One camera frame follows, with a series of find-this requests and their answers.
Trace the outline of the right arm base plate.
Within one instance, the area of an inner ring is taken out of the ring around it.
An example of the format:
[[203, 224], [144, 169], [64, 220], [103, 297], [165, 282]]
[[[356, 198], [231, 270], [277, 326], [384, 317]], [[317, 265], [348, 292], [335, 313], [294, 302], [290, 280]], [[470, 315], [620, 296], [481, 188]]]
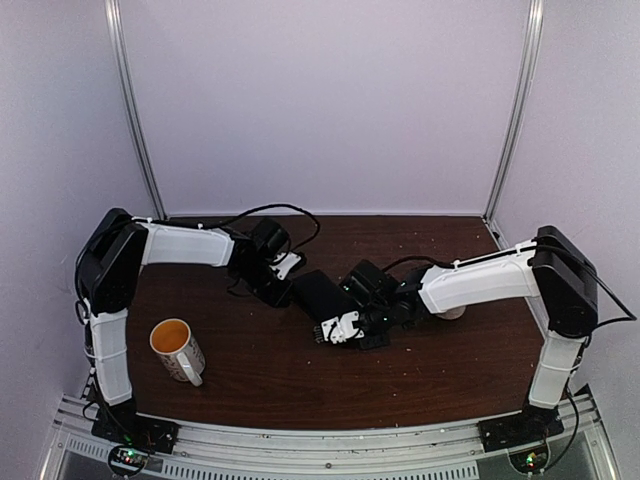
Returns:
[[486, 453], [541, 442], [564, 432], [560, 420], [535, 419], [522, 414], [480, 421], [478, 429]]

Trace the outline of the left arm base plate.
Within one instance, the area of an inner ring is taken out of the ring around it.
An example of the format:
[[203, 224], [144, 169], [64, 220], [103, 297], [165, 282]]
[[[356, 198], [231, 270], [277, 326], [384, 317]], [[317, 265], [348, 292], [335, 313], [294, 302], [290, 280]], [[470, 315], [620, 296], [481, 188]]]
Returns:
[[134, 397], [118, 405], [109, 405], [102, 398], [97, 403], [93, 436], [151, 453], [173, 452], [179, 433], [177, 423], [140, 415]]

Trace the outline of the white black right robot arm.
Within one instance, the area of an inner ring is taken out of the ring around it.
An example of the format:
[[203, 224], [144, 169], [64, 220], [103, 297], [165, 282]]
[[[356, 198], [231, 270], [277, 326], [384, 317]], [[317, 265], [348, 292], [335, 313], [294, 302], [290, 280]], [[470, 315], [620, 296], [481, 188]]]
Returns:
[[527, 408], [513, 419], [519, 440], [535, 440], [551, 424], [577, 358], [598, 324], [594, 264], [552, 225], [510, 249], [451, 263], [431, 262], [403, 281], [389, 278], [366, 297], [358, 329], [380, 334], [423, 314], [458, 318], [471, 305], [512, 298], [542, 300], [547, 333]]

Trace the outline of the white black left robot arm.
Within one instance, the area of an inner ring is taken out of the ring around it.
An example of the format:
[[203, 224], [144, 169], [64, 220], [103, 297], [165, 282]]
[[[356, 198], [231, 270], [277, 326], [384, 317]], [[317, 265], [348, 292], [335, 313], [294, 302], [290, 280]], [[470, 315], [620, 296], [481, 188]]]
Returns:
[[106, 429], [123, 444], [144, 433], [138, 415], [121, 404], [132, 400], [128, 374], [126, 321], [142, 270], [152, 264], [187, 264], [224, 268], [263, 303], [290, 302], [289, 274], [304, 257], [289, 233], [265, 218], [243, 233], [227, 223], [180, 225], [134, 217], [122, 208], [109, 210], [81, 250], [75, 265], [76, 313], [88, 334], [87, 356], [109, 406]]

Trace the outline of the black zip tool case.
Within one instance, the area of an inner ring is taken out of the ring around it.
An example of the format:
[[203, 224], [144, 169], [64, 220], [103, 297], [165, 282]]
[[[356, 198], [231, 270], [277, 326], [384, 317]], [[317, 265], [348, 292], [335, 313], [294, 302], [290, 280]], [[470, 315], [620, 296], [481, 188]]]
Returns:
[[295, 278], [293, 297], [317, 325], [359, 309], [357, 303], [321, 270]]

